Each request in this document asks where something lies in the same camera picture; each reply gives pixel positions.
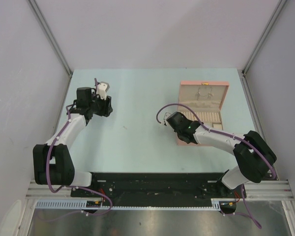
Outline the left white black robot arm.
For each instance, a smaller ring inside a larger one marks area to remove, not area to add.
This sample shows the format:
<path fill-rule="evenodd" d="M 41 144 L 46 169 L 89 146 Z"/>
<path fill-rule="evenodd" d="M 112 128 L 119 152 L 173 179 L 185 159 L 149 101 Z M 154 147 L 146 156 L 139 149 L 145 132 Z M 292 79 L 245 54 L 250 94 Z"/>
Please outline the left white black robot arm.
<path fill-rule="evenodd" d="M 76 91 L 73 104 L 66 106 L 66 122 L 46 143 L 33 148 L 34 179 L 39 185 L 78 186 L 87 196 L 98 193 L 99 185 L 90 172 L 77 171 L 69 153 L 79 133 L 94 115 L 108 117 L 113 111 L 109 84 L 100 82 L 95 88 Z"/>

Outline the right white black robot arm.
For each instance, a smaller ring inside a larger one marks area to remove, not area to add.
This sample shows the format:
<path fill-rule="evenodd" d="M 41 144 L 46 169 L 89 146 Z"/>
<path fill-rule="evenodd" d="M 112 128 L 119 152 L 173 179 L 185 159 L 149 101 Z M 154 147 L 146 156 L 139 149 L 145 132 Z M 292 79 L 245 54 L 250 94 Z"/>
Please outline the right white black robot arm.
<path fill-rule="evenodd" d="M 229 197 L 235 188 L 248 181 L 261 182 L 268 171 L 273 170 L 277 160 L 268 144 L 255 131 L 237 136 L 206 127 L 197 120 L 189 120 L 181 112 L 171 114 L 166 123 L 186 144 L 211 146 L 235 157 L 237 166 L 227 170 L 217 184 L 217 192 L 222 197 Z"/>

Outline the pink jewelry box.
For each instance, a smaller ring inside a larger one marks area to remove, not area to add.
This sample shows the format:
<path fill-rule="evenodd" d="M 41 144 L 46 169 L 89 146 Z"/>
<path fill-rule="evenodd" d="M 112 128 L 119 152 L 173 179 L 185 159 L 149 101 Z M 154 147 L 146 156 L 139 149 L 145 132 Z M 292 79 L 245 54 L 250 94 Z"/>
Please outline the pink jewelry box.
<path fill-rule="evenodd" d="M 194 121 L 199 118 L 205 126 L 223 130 L 221 109 L 229 88 L 229 82 L 223 81 L 181 81 L 179 86 L 179 106 L 177 110 Z"/>

